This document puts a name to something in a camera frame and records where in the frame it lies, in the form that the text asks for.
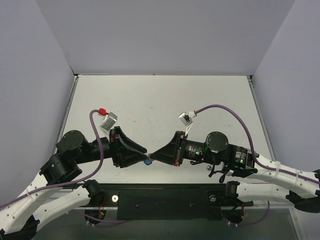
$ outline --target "purple cable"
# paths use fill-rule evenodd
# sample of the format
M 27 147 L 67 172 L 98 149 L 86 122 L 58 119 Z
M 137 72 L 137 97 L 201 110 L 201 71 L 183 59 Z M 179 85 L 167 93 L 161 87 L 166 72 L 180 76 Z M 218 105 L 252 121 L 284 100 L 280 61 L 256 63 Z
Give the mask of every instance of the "purple cable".
M 126 223 L 127 221 L 106 221 L 106 220 L 102 220 L 102 219 L 99 219 L 99 218 L 95 218 L 93 216 L 90 216 L 88 214 L 85 214 L 83 212 L 80 212 L 80 211 L 76 211 L 76 210 L 71 210 L 72 213 L 75 213 L 75 214 L 80 214 L 82 216 L 85 216 L 89 219 L 92 219 L 92 220 L 95 220 L 95 221 L 98 221 L 98 222 L 101 222 L 101 223 L 106 223 L 106 224 L 112 224 L 112 225 L 101 225 L 99 226 L 99 228 L 104 228 L 104 227 L 112 227 L 112 226 L 116 226 L 116 225 L 120 225 L 120 224 L 124 224 Z
M 262 218 L 260 218 L 257 221 L 253 221 L 253 222 L 247 222 L 247 223 L 239 223 L 237 226 L 238 227 L 244 227 L 244 226 L 250 226 L 250 225 L 255 225 L 255 224 L 259 224 L 261 223 L 263 220 L 265 220 L 270 214 L 270 202 L 268 201 L 268 209 L 266 210 L 264 216 Z
M 98 142 L 98 147 L 99 147 L 99 151 L 100 151 L 100 163 L 98 165 L 98 167 L 91 173 L 89 174 L 88 176 L 85 176 L 83 178 L 80 178 L 78 180 L 74 180 L 74 181 L 69 181 L 69 182 L 64 182 L 64 183 L 59 183 L 59 184 L 54 184 L 54 185 L 49 185 L 49 186 L 43 186 L 43 187 L 39 187 L 35 190 L 32 190 L 29 192 L 29 194 L 34 194 L 34 193 L 37 193 L 39 191 L 42 191 L 42 190 L 46 190 L 46 189 L 52 189 L 52 188 L 60 188 L 60 187 L 64 187 L 64 186 L 67 186 L 67 185 L 72 185 L 72 184 L 77 184 L 79 182 L 82 182 L 84 180 L 87 180 L 89 178 L 91 178 L 93 175 L 95 175 L 99 170 L 100 168 L 102 167 L 102 164 L 104 163 L 104 151 L 103 151 L 103 147 L 102 147 L 102 143 L 101 143 L 101 140 L 100 140 L 100 137 L 99 137 L 99 133 L 97 131 L 97 128 L 95 126 L 95 122 L 94 122 L 94 119 L 93 119 L 93 114 L 94 113 L 99 113 L 99 110 L 92 110 L 90 112 L 90 115 L 89 115 L 89 118 L 90 118 L 90 123 L 91 123 L 91 126 L 92 126 L 92 129 L 94 131 L 94 135 L 95 135 L 95 138 Z M 17 201 L 20 201 L 21 199 L 24 199 L 26 198 L 28 195 L 27 194 L 24 194 L 24 195 L 21 195 L 19 197 L 17 197 L 16 199 L 12 200 L 12 201 L 9 201 L 5 204 L 2 204 L 0 205 L 0 209 L 10 205 L 10 204 L 13 204 Z
M 236 114 L 234 111 L 232 111 L 230 108 L 226 107 L 226 106 L 223 106 L 223 105 L 219 105 L 219 104 L 213 104 L 213 105 L 208 105 L 208 106 L 205 106 L 201 109 L 199 109 L 198 111 L 194 111 L 194 113 L 197 115 L 198 113 L 201 113 L 202 111 L 204 110 L 207 110 L 207 109 L 210 109 L 210 108 L 220 108 L 220 109 L 224 109 L 226 111 L 228 111 L 229 113 L 231 113 L 238 121 L 239 123 L 242 125 L 245 133 L 246 133 L 246 136 L 249 140 L 249 144 L 250 144 L 250 149 L 251 149 L 251 152 L 252 153 L 255 153 L 255 148 L 254 148 L 254 143 L 253 143 L 253 140 L 251 138 L 251 135 L 250 135 L 250 132 L 246 126 L 246 124 L 244 123 L 244 121 L 239 117 L 238 114 Z M 269 166 L 265 166 L 263 165 L 262 163 L 260 163 L 256 157 L 255 154 L 252 154 L 252 157 L 253 157 L 253 160 L 256 164 L 258 164 L 260 167 L 264 168 L 264 169 L 267 169 L 267 170 L 272 170 L 272 171 L 276 171 L 277 169 L 276 168 L 273 168 L 273 167 L 269 167 Z M 291 176 L 296 176 L 295 173 L 293 172 L 290 172 L 288 170 L 284 170 L 284 169 L 279 169 L 279 172 L 282 172 L 282 173 L 285 173 L 285 174 L 289 174 Z M 310 181 L 312 183 L 315 183 L 315 184 L 318 184 L 320 185 L 320 181 L 317 181 L 317 180 L 314 180 L 312 178 L 309 178 L 309 177 L 306 177 L 306 176 L 302 176 L 302 175 L 299 175 L 298 174 L 298 178 L 300 179 L 304 179 L 304 180 L 307 180 L 307 181 Z

